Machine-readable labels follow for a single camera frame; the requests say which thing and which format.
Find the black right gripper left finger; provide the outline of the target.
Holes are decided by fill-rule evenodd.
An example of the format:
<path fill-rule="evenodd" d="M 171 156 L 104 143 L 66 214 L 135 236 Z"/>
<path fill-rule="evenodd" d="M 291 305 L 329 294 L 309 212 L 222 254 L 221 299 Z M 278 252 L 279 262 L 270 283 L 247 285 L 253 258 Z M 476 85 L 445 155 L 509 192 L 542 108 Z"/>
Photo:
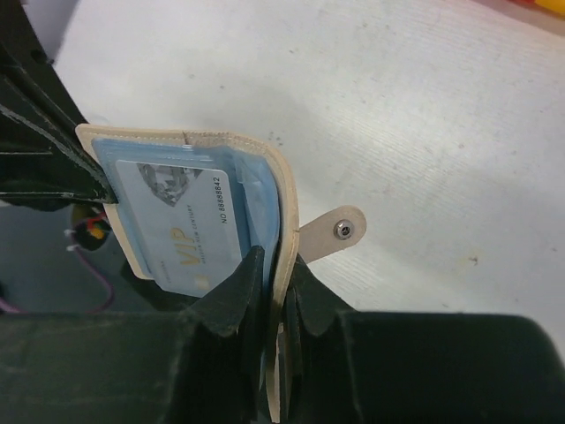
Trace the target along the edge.
<path fill-rule="evenodd" d="M 265 344 L 263 250 L 178 312 L 7 314 L 4 423 L 248 423 Z"/>

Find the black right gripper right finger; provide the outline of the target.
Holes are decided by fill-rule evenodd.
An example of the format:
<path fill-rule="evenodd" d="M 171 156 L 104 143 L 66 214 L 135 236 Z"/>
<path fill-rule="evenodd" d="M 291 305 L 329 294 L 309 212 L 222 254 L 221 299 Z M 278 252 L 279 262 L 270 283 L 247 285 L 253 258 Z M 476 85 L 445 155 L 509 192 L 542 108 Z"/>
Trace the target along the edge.
<path fill-rule="evenodd" d="M 295 263 L 289 423 L 561 423 L 564 364 L 533 320 L 358 311 Z"/>

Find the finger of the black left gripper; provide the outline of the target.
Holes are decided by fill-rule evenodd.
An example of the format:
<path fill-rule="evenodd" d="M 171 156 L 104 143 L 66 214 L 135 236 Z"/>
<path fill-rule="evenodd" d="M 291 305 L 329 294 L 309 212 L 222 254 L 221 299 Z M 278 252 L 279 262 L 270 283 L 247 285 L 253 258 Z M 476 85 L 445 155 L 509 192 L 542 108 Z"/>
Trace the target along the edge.
<path fill-rule="evenodd" d="M 20 1 L 1 3 L 1 199 L 58 210 L 114 203 L 101 166 L 75 133 L 85 119 L 52 67 Z"/>

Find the beige leather card holder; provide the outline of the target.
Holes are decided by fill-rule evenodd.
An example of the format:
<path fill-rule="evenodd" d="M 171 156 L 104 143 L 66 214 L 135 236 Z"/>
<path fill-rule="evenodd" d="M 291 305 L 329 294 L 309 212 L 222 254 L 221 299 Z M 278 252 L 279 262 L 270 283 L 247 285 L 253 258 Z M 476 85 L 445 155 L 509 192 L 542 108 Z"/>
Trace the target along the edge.
<path fill-rule="evenodd" d="M 276 148 L 266 142 L 233 132 L 147 130 L 90 124 L 78 125 L 75 132 L 82 147 L 98 163 L 102 161 L 102 156 L 94 152 L 93 142 L 96 139 L 112 139 L 119 142 L 137 141 L 143 145 L 155 142 L 165 146 L 192 146 L 205 149 L 226 146 L 236 151 L 261 156 L 267 160 L 274 174 L 277 188 L 281 232 L 278 252 L 275 256 L 273 286 L 267 296 L 269 318 L 267 321 L 265 388 L 270 418 L 274 423 L 278 423 L 281 419 L 281 396 L 276 336 L 295 260 L 298 254 L 302 254 L 305 261 L 317 261 L 356 245 L 366 232 L 367 223 L 364 213 L 361 209 L 351 205 L 341 206 L 319 216 L 301 228 L 296 184 L 286 159 Z"/>

